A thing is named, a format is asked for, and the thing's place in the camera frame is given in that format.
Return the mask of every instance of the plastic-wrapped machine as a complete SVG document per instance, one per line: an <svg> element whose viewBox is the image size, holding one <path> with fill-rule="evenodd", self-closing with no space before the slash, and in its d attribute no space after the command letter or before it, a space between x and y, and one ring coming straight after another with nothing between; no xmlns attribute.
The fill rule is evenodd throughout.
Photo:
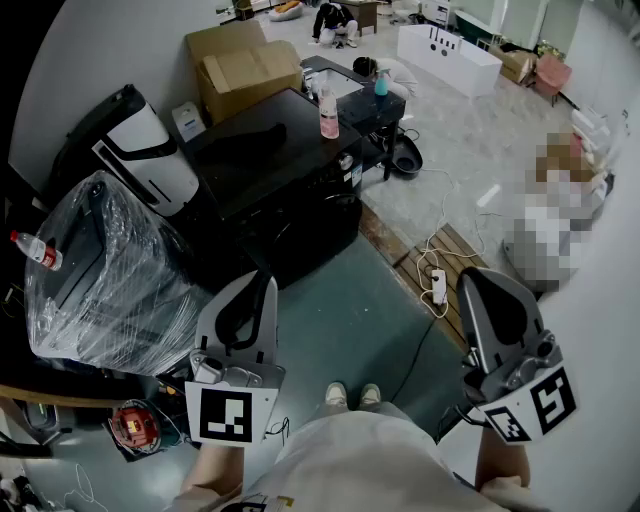
<svg viewBox="0 0 640 512"><path fill-rule="evenodd" d="M212 296L188 279L182 239L115 177L99 171L79 183L37 236L63 262L52 271L27 260L36 355L157 375L195 346Z"/></svg>

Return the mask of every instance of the white container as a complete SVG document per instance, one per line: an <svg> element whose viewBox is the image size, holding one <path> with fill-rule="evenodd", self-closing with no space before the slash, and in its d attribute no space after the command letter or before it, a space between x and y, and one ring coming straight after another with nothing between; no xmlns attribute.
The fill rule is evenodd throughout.
<svg viewBox="0 0 640 512"><path fill-rule="evenodd" d="M502 67L497 57L432 25L400 27L398 57L469 98L493 94Z"/></svg>
<svg viewBox="0 0 640 512"><path fill-rule="evenodd" d="M318 103L320 110L320 133L327 139L337 139L340 135L338 104L329 84L322 84Z"/></svg>

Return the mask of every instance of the white wall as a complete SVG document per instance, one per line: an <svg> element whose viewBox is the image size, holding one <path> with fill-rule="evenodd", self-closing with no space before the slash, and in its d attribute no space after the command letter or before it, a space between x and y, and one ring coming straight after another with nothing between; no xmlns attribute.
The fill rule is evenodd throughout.
<svg viewBox="0 0 640 512"><path fill-rule="evenodd" d="M31 68L9 162L42 190L65 135L127 83L142 92L166 123L172 108L198 98L184 35L216 26L220 3L67 0Z"/></svg>
<svg viewBox="0 0 640 512"><path fill-rule="evenodd" d="M622 109L640 92L640 50L616 21L584 2L565 62L572 73L562 92L576 105L609 116L613 130Z"/></svg>
<svg viewBox="0 0 640 512"><path fill-rule="evenodd" d="M528 449L531 488L552 510L624 512L640 492L640 95L621 130L613 192L583 265L541 303L574 375L579 409ZM458 425L441 443L473 481L480 428Z"/></svg>

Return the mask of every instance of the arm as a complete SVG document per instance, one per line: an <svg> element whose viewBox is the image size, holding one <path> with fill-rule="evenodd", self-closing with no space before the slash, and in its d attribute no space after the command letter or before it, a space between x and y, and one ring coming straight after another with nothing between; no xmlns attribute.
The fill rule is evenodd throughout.
<svg viewBox="0 0 640 512"><path fill-rule="evenodd" d="M522 487L528 487L531 473L527 453L523 446L508 446L492 428L485 428L478 452L476 489L504 476L519 476Z"/></svg>
<svg viewBox="0 0 640 512"><path fill-rule="evenodd" d="M243 474L244 448L203 444L180 492L197 485L225 496L242 484Z"/></svg>
<svg viewBox="0 0 640 512"><path fill-rule="evenodd" d="M324 23L324 6L328 4L322 4L320 9L318 9L318 14L316 14L316 22L313 24L313 38L318 39L320 37L320 30L322 29L322 24Z"/></svg>

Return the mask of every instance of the cushion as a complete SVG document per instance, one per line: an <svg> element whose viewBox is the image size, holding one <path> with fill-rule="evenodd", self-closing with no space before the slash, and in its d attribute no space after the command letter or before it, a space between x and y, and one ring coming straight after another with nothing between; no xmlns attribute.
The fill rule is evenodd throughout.
<svg viewBox="0 0 640 512"><path fill-rule="evenodd" d="M278 9L289 6L290 4L295 4L291 7L288 7L284 12L278 12ZM295 18L299 18L302 16L302 10L304 6L301 2L288 2L285 5L280 7L276 7L272 11L269 11L269 19L271 21L288 21L293 20Z"/></svg>

